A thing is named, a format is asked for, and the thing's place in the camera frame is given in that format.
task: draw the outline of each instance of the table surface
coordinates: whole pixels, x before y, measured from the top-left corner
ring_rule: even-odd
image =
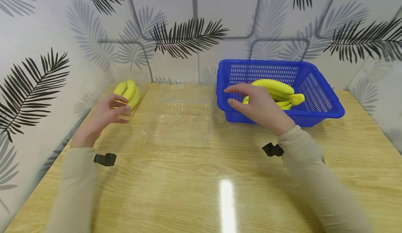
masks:
[[[262,151],[277,141],[272,132],[230,124],[214,107],[204,146],[160,145],[142,136],[159,86],[166,87],[149,86],[129,124],[110,125],[95,145],[97,153],[115,153],[117,160],[99,168],[93,232],[323,232],[280,158]],[[374,232],[400,232],[402,157],[351,93],[336,93],[346,115],[305,130],[354,192]],[[44,231],[65,152],[6,232]]]

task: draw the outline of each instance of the black clip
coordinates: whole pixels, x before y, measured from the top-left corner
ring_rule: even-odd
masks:
[[[283,149],[281,148],[280,145],[273,145],[272,142],[269,144],[266,144],[265,146],[262,147],[262,150],[267,154],[267,156],[272,157],[272,156],[282,156],[283,155]]]
[[[106,167],[114,166],[114,162],[116,162],[116,154],[107,153],[105,155],[96,154],[94,158],[95,163],[99,163]]]

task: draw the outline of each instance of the beige sleeve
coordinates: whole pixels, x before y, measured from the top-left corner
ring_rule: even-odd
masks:
[[[88,233],[98,165],[93,148],[69,149],[61,169],[61,188],[46,233]]]
[[[323,163],[321,149],[299,126],[278,137],[282,161],[304,191],[327,233],[369,233],[354,197]]]

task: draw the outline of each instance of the wallpaper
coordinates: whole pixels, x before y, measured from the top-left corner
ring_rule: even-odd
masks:
[[[124,74],[214,85],[222,59],[309,61],[402,151],[400,4],[0,0],[0,232]]]

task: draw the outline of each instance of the hand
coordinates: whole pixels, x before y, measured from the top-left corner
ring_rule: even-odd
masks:
[[[112,93],[95,105],[95,109],[81,126],[76,130],[71,142],[71,148],[93,147],[95,141],[101,135],[105,127],[111,123],[128,123],[126,119],[120,119],[120,115],[130,116],[130,106],[126,105],[129,101],[122,96]]]
[[[296,126],[264,87],[241,83],[226,88],[224,92],[242,93],[243,96],[249,96],[248,105],[234,99],[229,99],[228,103],[252,121],[273,130],[277,135],[282,135]]]

